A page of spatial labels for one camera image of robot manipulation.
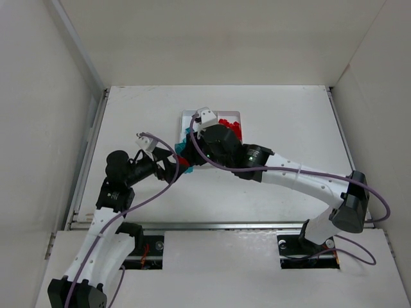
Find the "teal frog duplo piece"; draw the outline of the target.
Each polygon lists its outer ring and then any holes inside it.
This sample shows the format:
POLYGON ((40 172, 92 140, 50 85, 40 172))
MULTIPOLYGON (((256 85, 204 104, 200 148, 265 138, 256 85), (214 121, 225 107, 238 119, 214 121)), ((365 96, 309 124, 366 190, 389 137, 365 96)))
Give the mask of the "teal frog duplo piece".
POLYGON ((193 153, 193 145, 191 143, 177 143, 174 145, 175 152, 179 157, 179 163, 182 164, 186 169, 184 173, 192 173, 193 166, 195 165, 195 158, 193 153))

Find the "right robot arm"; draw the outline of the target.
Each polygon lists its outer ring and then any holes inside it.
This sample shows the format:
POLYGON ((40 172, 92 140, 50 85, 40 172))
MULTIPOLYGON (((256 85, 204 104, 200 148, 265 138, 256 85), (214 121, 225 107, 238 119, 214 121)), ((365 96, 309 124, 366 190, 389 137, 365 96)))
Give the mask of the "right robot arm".
POLYGON ((319 246, 339 232, 363 232, 369 193, 366 176, 359 171, 339 176, 307 168, 268 148, 242 143, 222 124, 200 133, 189 129, 181 156, 192 166, 213 162, 241 179, 280 185, 324 202, 328 208, 304 222, 302 244, 319 246))

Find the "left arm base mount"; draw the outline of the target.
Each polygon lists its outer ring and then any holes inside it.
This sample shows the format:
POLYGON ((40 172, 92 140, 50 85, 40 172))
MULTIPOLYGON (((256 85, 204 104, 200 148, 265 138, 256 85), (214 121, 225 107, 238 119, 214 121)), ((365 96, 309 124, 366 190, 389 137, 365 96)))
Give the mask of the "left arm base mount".
POLYGON ((144 230, 136 223, 122 223, 117 234, 128 234, 134 239, 134 249, 123 261, 126 270, 161 270, 163 266, 164 234, 144 230))

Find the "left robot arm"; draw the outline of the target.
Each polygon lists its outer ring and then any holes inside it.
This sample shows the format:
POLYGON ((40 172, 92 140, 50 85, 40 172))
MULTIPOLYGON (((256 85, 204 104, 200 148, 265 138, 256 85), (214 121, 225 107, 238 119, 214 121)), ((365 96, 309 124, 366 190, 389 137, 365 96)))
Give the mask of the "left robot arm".
POLYGON ((133 185, 154 175, 172 184, 189 163, 173 152, 139 150, 134 158, 117 150, 106 159, 106 177, 100 189, 91 226, 70 267, 52 279, 48 297, 52 307, 107 307, 112 279, 143 238, 141 226, 125 222, 134 200, 133 185))

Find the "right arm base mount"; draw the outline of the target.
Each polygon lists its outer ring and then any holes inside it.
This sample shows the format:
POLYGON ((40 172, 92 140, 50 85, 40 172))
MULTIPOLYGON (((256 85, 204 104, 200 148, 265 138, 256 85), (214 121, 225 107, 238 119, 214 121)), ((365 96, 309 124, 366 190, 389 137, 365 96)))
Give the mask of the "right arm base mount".
POLYGON ((339 270, 337 253, 326 245, 313 244, 297 234, 278 234, 280 266, 283 270, 334 269, 339 270))

